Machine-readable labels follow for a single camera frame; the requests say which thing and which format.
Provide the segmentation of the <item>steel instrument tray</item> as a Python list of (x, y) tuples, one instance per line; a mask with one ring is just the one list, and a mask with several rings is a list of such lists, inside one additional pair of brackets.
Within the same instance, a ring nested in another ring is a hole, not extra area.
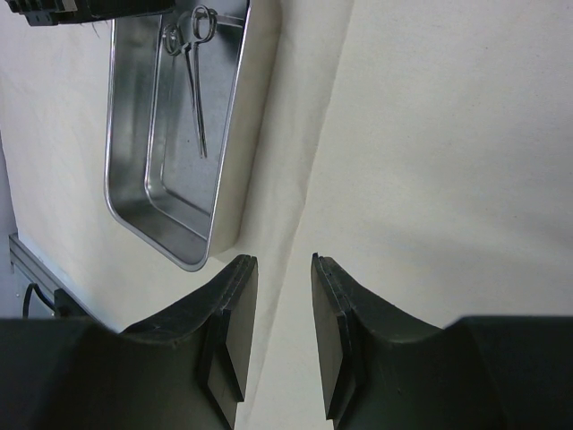
[[(199, 47), (208, 157), (199, 155), (184, 56), (161, 33), (204, 4), (217, 13)], [(232, 247), (240, 231), (255, 133), (239, 98), (245, 1), (179, 1), (163, 15), (114, 22), (106, 198), (115, 218), (186, 271)]]

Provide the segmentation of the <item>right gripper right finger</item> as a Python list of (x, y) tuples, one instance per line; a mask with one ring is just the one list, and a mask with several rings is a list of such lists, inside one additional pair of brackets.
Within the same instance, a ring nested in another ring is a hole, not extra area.
[(466, 316), (435, 327), (314, 255), (326, 418), (337, 429), (569, 429), (572, 320)]

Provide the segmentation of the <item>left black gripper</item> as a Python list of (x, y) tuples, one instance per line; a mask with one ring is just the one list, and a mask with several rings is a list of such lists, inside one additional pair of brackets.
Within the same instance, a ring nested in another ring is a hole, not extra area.
[(82, 24), (172, 12), (173, 0), (8, 0), (31, 27)]

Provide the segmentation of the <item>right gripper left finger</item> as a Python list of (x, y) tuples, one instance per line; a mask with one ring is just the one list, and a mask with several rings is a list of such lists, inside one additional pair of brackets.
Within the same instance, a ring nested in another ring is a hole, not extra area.
[(245, 399), (258, 262), (113, 332), (89, 318), (1, 322), (4, 429), (231, 429)]

